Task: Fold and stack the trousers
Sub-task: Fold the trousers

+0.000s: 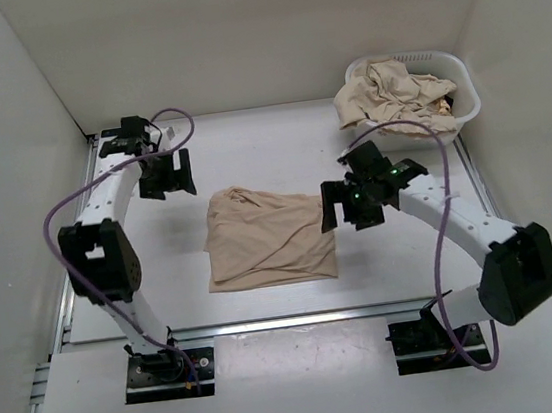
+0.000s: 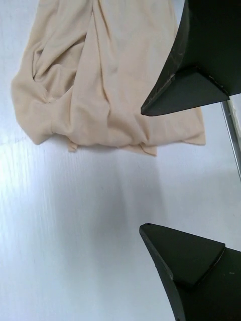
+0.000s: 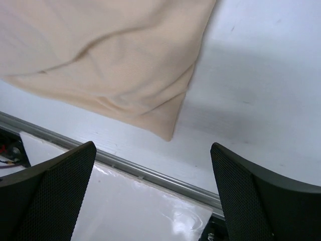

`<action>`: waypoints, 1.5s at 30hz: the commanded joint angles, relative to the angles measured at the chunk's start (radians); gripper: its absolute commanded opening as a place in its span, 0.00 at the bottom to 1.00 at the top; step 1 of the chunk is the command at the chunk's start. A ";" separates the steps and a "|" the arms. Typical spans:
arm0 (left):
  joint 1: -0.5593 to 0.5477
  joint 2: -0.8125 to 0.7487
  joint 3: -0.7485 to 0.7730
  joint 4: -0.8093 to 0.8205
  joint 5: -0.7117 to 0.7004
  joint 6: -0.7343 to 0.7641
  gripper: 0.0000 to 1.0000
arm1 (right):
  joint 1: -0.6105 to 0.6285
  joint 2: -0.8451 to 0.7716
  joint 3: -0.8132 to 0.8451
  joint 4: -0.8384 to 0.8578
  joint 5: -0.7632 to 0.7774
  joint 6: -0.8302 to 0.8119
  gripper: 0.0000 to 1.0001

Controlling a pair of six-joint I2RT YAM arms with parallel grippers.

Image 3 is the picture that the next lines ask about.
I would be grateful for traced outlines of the beige trousers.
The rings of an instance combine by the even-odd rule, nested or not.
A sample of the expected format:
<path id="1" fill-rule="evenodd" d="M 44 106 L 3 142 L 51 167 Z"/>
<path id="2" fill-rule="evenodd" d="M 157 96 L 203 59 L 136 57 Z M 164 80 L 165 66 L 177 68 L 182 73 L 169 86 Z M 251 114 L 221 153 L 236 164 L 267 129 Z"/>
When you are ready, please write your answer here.
<path id="1" fill-rule="evenodd" d="M 173 137 L 214 1 L 1 1 L 1 79 Z"/>

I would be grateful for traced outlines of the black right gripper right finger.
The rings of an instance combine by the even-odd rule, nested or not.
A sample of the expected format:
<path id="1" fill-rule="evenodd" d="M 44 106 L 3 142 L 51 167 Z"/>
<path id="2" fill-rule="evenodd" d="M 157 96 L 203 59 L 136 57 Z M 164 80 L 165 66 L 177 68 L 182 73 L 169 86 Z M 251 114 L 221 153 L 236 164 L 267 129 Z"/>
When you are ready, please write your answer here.
<path id="1" fill-rule="evenodd" d="M 211 160 L 230 240 L 320 240 L 320 187 L 252 163 L 218 143 Z"/>

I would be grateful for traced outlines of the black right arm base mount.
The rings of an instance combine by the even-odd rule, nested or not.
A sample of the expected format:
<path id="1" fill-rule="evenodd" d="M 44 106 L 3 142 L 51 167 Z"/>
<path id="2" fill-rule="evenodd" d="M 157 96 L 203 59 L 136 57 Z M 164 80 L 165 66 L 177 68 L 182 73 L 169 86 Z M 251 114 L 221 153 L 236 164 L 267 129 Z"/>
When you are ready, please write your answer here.
<path id="1" fill-rule="evenodd" d="M 229 241 L 225 221 L 211 216 L 199 241 Z"/>

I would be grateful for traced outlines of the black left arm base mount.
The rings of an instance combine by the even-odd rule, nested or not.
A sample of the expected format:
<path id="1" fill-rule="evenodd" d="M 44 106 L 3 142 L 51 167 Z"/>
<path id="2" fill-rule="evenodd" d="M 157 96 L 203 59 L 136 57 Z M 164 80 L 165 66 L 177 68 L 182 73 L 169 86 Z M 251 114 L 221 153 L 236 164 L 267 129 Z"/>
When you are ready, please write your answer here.
<path id="1" fill-rule="evenodd" d="M 18 134 L 1 129 L 1 169 L 29 168 L 27 153 Z"/>

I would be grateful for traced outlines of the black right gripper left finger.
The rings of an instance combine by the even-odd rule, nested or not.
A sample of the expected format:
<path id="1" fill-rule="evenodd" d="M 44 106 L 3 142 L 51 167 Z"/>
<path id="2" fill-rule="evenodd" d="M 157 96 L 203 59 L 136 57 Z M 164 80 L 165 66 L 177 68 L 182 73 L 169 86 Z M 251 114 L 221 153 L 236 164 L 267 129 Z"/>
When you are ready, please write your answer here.
<path id="1" fill-rule="evenodd" d="M 86 142 L 1 177 L 1 240 L 71 240 L 96 159 Z"/>

